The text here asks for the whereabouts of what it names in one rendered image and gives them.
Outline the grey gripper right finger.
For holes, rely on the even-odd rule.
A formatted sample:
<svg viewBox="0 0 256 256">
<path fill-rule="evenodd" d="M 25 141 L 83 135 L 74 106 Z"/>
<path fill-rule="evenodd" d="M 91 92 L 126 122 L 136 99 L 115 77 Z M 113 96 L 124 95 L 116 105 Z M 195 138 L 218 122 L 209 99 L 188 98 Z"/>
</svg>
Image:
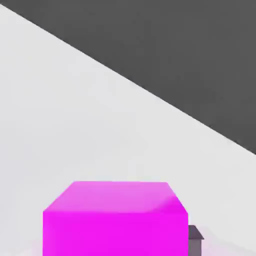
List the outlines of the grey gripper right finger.
<svg viewBox="0 0 256 256">
<path fill-rule="evenodd" d="M 188 256 L 248 256 L 246 249 L 219 239 L 206 229 L 203 234 L 195 225 L 188 226 Z"/>
</svg>

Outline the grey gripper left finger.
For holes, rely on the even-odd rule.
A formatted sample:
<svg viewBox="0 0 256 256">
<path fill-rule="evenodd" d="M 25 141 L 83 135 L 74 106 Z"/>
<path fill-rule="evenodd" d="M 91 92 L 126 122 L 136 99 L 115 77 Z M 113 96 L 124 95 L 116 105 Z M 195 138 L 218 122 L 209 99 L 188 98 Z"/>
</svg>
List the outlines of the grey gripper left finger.
<svg viewBox="0 0 256 256">
<path fill-rule="evenodd" d="M 43 249 L 42 246 L 33 246 L 15 254 L 14 256 L 43 256 Z"/>
</svg>

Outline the small magenta cube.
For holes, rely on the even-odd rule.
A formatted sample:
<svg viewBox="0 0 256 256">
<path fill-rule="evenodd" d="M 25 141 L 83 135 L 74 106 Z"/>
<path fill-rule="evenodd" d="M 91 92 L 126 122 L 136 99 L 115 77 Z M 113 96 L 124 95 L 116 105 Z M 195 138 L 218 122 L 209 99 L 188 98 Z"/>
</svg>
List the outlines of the small magenta cube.
<svg viewBox="0 0 256 256">
<path fill-rule="evenodd" d="M 42 256 L 188 256 L 188 213 L 166 182 L 75 181 L 43 211 Z"/>
</svg>

